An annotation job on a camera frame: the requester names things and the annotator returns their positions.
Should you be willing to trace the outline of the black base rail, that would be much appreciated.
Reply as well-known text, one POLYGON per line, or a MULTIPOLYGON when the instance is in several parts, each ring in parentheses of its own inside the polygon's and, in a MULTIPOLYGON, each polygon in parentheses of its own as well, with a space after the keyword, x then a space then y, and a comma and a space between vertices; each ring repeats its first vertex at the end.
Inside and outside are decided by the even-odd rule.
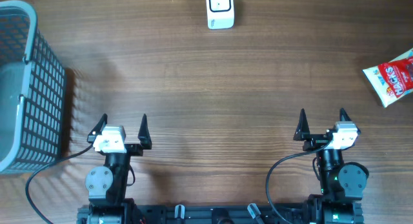
POLYGON ((310 206, 302 203, 276 204, 278 214, 268 205, 184 206, 132 205, 122 208, 78 209, 77 223, 353 223, 364 224, 361 205, 310 206))

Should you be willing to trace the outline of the grey plastic shopping basket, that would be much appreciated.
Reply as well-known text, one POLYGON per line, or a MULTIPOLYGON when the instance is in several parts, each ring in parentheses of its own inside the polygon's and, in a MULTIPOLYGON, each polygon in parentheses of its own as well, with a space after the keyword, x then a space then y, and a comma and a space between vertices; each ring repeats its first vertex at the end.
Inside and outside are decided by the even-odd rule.
POLYGON ((28 3, 1 2, 1 173, 61 157, 66 72, 28 3))

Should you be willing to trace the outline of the yellow wet wipes pack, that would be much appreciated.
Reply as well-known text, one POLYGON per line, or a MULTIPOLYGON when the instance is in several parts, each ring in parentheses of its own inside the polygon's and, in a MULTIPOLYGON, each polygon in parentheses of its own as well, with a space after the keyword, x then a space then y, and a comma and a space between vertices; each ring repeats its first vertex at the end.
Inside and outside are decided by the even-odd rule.
MULTIPOLYGON (((406 51, 405 53, 401 54, 397 58, 393 59, 392 61, 397 61, 401 59, 406 59, 408 57, 412 57, 412 49, 406 51)), ((380 98, 382 105, 386 108, 389 105, 393 104, 397 100, 401 99, 407 94, 411 94, 412 90, 409 90, 406 94, 402 95, 401 97, 397 98, 392 89, 389 85, 385 82, 383 76, 381 75, 378 66, 373 66, 363 70, 363 73, 367 77, 368 81, 372 85, 373 89, 376 91, 378 97, 380 98)))

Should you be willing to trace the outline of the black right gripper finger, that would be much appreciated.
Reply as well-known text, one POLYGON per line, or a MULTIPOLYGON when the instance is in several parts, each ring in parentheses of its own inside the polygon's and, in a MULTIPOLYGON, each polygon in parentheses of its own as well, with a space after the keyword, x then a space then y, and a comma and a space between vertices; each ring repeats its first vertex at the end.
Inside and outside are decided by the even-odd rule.
POLYGON ((350 119, 344 108, 341 108, 339 110, 339 132, 356 132, 357 134, 361 133, 361 130, 350 119))
POLYGON ((294 133, 294 141, 305 141, 310 138, 310 129, 308 126, 307 116, 305 109, 302 108, 300 111, 299 121, 297 124, 296 131, 294 133))

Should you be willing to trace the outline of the red snack bag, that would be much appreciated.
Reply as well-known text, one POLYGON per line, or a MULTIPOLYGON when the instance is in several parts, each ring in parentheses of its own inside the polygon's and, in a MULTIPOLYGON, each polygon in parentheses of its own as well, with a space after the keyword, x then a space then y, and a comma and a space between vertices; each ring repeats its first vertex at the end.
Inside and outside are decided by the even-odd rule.
POLYGON ((383 63, 378 68, 397 98, 412 90, 412 57, 383 63))

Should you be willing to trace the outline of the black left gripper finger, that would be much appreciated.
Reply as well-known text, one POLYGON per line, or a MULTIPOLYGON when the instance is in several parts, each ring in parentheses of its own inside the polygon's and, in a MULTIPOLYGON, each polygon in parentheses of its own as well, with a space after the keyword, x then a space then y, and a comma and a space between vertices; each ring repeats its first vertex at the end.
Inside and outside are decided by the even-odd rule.
POLYGON ((152 149, 152 140, 148 129, 148 120, 146 114, 143 114, 137 137, 140 142, 140 145, 144 150, 152 149))
POLYGON ((101 116, 101 119, 99 120, 99 122, 96 124, 96 126, 87 135, 87 140, 86 141, 88 143, 93 143, 96 140, 96 137, 98 135, 102 134, 103 129, 107 125, 107 119, 108 119, 107 114, 103 114, 101 116))

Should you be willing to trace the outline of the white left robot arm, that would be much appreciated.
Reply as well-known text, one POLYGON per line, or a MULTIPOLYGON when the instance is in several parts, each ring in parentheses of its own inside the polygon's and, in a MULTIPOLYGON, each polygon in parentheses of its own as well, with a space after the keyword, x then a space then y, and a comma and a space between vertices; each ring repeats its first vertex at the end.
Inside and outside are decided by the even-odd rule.
POLYGON ((133 174, 130 159, 142 156, 144 150, 152 148, 147 116, 143 115, 139 143, 126 143, 122 125, 109 125, 108 116, 103 114, 90 131, 87 142, 105 157, 100 167, 91 169, 85 178, 89 204, 77 211, 77 223, 81 224, 129 224, 146 222, 143 213, 132 198, 126 197, 126 188, 133 185, 128 175, 133 174))

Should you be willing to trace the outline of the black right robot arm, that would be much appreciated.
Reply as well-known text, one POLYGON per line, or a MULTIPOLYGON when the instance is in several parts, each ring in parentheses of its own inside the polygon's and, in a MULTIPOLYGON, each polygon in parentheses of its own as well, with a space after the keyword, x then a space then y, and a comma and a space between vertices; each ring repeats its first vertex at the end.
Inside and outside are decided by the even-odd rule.
POLYGON ((369 171, 360 163, 344 162, 343 151, 355 145, 361 131, 343 108, 339 121, 324 134, 312 134, 304 110, 300 111, 294 141, 303 152, 316 155, 321 194, 311 194, 303 203, 302 223, 362 223, 361 205, 369 171))

